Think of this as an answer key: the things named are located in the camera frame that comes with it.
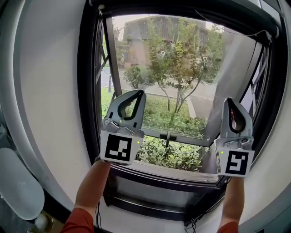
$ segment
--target tree trunk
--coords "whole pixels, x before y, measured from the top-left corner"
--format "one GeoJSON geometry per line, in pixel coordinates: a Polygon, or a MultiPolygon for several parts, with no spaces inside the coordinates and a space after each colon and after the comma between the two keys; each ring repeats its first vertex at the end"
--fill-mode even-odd
{"type": "Polygon", "coordinates": [[[186,95],[186,97],[185,98],[182,98],[181,99],[181,103],[180,103],[180,106],[179,106],[179,108],[178,108],[178,110],[177,110],[177,113],[179,112],[179,110],[181,109],[181,107],[182,107],[182,104],[185,102],[185,99],[187,99],[196,89],[197,89],[197,87],[198,87],[198,85],[199,85],[199,83],[200,83],[200,81],[201,81],[201,79],[199,79],[198,80],[198,82],[197,82],[197,84],[196,84],[196,86],[193,88],[193,90],[188,94],[188,95],[186,95]]]}
{"type": "Polygon", "coordinates": [[[167,98],[168,98],[168,111],[170,111],[170,97],[168,96],[166,89],[162,88],[162,86],[159,84],[159,82],[157,82],[160,89],[166,94],[167,98]]]}
{"type": "Polygon", "coordinates": [[[181,95],[178,94],[178,95],[177,95],[177,99],[176,99],[176,106],[175,106],[175,111],[174,111],[174,113],[177,112],[177,108],[178,108],[178,106],[179,106],[180,98],[181,98],[181,95]]]}

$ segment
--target electrical wire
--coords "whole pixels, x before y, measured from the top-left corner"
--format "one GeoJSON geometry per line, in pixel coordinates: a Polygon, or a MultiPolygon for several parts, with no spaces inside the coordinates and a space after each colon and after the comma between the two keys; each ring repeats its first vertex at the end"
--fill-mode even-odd
{"type": "MultiPolygon", "coordinates": [[[[205,19],[205,20],[208,21],[208,22],[211,22],[211,21],[208,20],[206,17],[204,17],[202,14],[200,14],[197,10],[195,10],[195,11],[196,11],[196,13],[197,13],[198,15],[200,15],[203,19],[205,19]]],[[[222,30],[224,30],[224,31],[227,31],[228,33],[231,33],[231,34],[234,34],[234,35],[245,35],[245,34],[238,34],[238,33],[234,33],[234,32],[231,32],[231,31],[225,30],[225,28],[220,27],[220,26],[217,25],[216,23],[213,23],[213,22],[211,22],[211,23],[214,24],[215,26],[219,27],[220,29],[222,29],[222,30]]],[[[245,36],[258,35],[259,33],[263,32],[263,31],[265,31],[267,34],[269,34],[267,30],[261,30],[261,31],[259,31],[259,32],[257,32],[257,33],[250,34],[250,35],[245,35],[245,36]]]]}
{"type": "Polygon", "coordinates": [[[193,229],[193,233],[196,233],[196,223],[205,215],[208,214],[210,212],[212,212],[213,210],[215,210],[218,206],[218,204],[222,201],[222,199],[224,198],[224,196],[222,198],[220,198],[212,207],[210,207],[205,213],[202,213],[201,215],[199,215],[197,218],[195,219],[191,219],[191,226],[188,228],[184,228],[184,230],[188,233],[187,230],[189,229],[193,229]]]}
{"type": "Polygon", "coordinates": [[[98,228],[100,228],[102,230],[101,215],[100,215],[99,207],[100,207],[100,202],[98,202],[98,205],[95,208],[96,225],[97,225],[98,228]]]}

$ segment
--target white wall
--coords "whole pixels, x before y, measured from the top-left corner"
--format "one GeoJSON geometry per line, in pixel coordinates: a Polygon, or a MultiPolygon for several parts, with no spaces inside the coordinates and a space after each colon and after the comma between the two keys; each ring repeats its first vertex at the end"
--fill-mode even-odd
{"type": "MultiPolygon", "coordinates": [[[[84,2],[10,0],[5,10],[10,25],[6,24],[4,44],[0,43],[0,68],[4,74],[0,100],[12,137],[41,185],[69,209],[90,168],[80,121],[76,76],[84,2]]],[[[275,128],[245,181],[246,206],[241,227],[249,232],[270,221],[268,216],[261,215],[258,224],[248,224],[248,220],[261,214],[290,182],[290,98],[288,79],[275,128]]],[[[100,212],[102,227],[115,233],[185,232],[181,222],[108,208],[104,202],[101,202],[100,212]]],[[[215,232],[220,217],[221,205],[202,218],[197,232],[215,232]]]]}

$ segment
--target tree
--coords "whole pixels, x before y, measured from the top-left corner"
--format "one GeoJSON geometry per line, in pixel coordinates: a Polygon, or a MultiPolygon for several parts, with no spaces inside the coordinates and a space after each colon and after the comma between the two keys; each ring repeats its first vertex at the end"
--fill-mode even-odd
{"type": "Polygon", "coordinates": [[[174,109],[174,113],[177,113],[202,80],[212,82],[215,78],[222,60],[223,40],[216,26],[208,31],[208,40],[202,44],[200,29],[194,20],[179,18],[176,24],[171,19],[167,22],[168,34],[172,34],[173,42],[169,44],[163,40],[160,33],[162,25],[154,23],[151,19],[148,21],[147,43],[151,73],[168,98],[168,111],[170,99],[167,87],[177,90],[174,109]]]}
{"type": "Polygon", "coordinates": [[[145,66],[133,66],[124,72],[124,78],[132,89],[145,89],[155,83],[148,72],[145,66]]]}
{"type": "Polygon", "coordinates": [[[170,97],[166,91],[167,89],[167,73],[169,72],[171,60],[170,60],[170,48],[169,45],[164,43],[162,38],[162,20],[155,22],[154,19],[150,19],[147,22],[149,38],[146,40],[149,49],[150,73],[151,79],[154,80],[165,93],[168,98],[168,111],[170,111],[170,97]]]}
{"type": "Polygon", "coordinates": [[[220,69],[222,63],[222,49],[223,49],[223,37],[221,29],[213,25],[208,30],[207,48],[209,50],[209,56],[211,63],[207,67],[204,80],[212,83],[220,69]]]}

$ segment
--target green lawn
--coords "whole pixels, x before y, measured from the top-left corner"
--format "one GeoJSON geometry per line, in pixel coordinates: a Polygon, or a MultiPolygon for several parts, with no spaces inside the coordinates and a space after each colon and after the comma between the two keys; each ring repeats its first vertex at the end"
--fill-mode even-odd
{"type": "MultiPolygon", "coordinates": [[[[108,93],[107,87],[101,89],[102,118],[106,115],[112,94],[108,93]]],[[[129,109],[126,109],[126,112],[129,113],[133,106],[134,103],[129,109]]],[[[181,135],[202,139],[205,121],[197,117],[194,119],[191,118],[186,102],[182,105],[178,113],[174,113],[175,106],[175,98],[170,99],[170,111],[168,111],[168,99],[166,97],[147,94],[143,127],[172,131],[181,135]]]]}

